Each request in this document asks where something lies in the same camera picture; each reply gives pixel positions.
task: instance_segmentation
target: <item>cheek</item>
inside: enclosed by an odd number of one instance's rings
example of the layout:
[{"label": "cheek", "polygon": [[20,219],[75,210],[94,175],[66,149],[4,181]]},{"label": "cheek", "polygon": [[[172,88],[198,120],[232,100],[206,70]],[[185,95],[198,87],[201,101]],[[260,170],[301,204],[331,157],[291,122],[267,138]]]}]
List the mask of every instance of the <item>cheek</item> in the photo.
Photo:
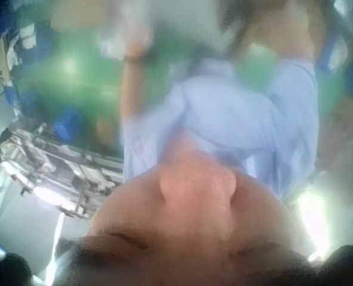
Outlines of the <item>cheek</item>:
[{"label": "cheek", "polygon": [[287,213],[281,202],[252,178],[241,175],[237,182],[231,208],[236,240],[286,243],[289,240],[286,235]]},{"label": "cheek", "polygon": [[106,229],[144,229],[152,225],[162,206],[156,184],[144,178],[127,182],[115,190],[92,220],[90,235]]}]

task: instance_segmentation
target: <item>bracelet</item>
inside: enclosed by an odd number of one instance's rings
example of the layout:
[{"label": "bracelet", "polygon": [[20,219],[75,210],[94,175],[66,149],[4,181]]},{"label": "bracelet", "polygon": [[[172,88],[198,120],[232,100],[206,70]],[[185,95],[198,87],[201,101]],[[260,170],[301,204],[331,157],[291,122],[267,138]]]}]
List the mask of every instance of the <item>bracelet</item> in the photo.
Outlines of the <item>bracelet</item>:
[{"label": "bracelet", "polygon": [[126,55],[123,60],[129,64],[143,64],[146,62],[146,56],[130,57]]}]

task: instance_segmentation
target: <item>eye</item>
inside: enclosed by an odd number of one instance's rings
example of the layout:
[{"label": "eye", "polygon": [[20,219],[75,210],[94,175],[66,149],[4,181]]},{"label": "eye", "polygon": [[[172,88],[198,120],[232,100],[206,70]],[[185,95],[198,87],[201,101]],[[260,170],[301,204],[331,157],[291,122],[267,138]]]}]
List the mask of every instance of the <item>eye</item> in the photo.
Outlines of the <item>eye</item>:
[{"label": "eye", "polygon": [[127,236],[126,234],[121,234],[121,233],[112,233],[110,234],[114,237],[117,237],[121,240],[124,240],[126,243],[140,249],[140,250],[146,250],[148,249],[148,245],[146,243],[144,243],[143,241],[140,241],[136,238],[132,238],[132,237],[129,237]]}]

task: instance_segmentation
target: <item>light blue shirt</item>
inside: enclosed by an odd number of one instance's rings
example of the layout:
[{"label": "light blue shirt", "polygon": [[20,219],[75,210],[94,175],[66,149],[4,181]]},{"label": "light blue shirt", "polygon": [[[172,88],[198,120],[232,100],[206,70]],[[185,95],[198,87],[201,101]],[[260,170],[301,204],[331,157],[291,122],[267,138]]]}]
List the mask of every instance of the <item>light blue shirt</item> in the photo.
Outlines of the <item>light blue shirt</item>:
[{"label": "light blue shirt", "polygon": [[204,59],[154,110],[123,122],[126,180],[154,167],[176,127],[199,149],[269,186],[283,198],[313,170],[318,107],[314,67],[283,60],[266,94],[245,88],[227,61]]}]

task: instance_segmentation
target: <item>ceiling light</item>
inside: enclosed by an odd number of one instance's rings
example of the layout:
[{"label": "ceiling light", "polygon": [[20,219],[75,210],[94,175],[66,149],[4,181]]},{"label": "ceiling light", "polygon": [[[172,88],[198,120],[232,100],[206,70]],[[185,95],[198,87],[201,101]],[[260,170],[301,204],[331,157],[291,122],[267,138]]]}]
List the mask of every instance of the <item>ceiling light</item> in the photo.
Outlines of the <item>ceiling light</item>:
[{"label": "ceiling light", "polygon": [[61,206],[67,202],[67,200],[61,195],[57,194],[51,189],[43,188],[41,186],[37,186],[35,189],[33,189],[33,193],[41,200],[53,206]]}]

